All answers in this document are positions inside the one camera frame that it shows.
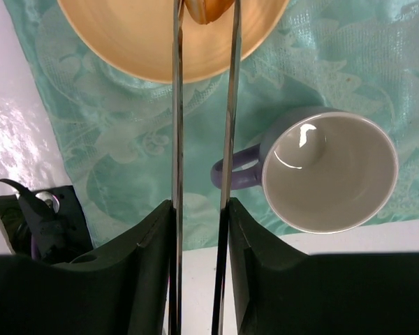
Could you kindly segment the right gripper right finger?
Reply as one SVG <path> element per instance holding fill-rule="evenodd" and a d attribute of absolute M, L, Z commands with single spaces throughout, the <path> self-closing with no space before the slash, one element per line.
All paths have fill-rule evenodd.
<path fill-rule="evenodd" d="M 419 334 L 419 253 L 307 255 L 229 206 L 240 334 Z"/>

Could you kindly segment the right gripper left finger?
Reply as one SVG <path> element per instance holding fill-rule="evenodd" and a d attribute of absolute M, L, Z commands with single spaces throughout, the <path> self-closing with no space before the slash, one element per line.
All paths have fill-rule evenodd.
<path fill-rule="evenodd" d="M 0 334 L 161 334 L 171 207 L 69 263 L 0 255 Z"/>

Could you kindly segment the round bun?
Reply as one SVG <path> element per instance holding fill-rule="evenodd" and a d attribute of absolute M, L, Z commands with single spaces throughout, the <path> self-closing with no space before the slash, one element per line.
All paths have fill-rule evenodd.
<path fill-rule="evenodd" d="M 234 0 L 185 0 L 186 9 L 198 24 L 218 20 L 234 3 Z"/>

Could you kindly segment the metal tongs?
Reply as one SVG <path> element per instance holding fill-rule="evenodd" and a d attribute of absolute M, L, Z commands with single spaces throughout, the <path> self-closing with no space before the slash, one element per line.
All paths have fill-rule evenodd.
<path fill-rule="evenodd" d="M 183 110 L 183 29 L 184 2 L 173 2 L 172 43 L 172 211 L 175 229 L 175 245 L 170 258 L 170 283 L 168 307 L 168 333 L 182 333 L 182 244 L 184 204 L 184 110 Z M 219 213 L 219 237 L 216 259 L 216 277 L 212 310 L 212 334 L 223 333 L 223 309 L 228 254 L 228 233 L 231 177 L 233 171 L 233 149 L 235 120 L 242 50 L 242 10 L 236 1 L 233 14 L 233 32 L 228 83 L 228 104 L 221 176 L 221 203 Z"/>

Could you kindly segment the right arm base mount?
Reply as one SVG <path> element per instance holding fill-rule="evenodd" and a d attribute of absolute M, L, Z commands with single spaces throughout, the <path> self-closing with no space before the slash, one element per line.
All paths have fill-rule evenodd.
<path fill-rule="evenodd" d="M 86 219 L 71 185 L 30 191 L 11 179 L 0 179 L 0 202 L 18 204 L 21 228 L 31 235 L 30 256 L 46 264 L 70 262 L 93 249 Z"/>

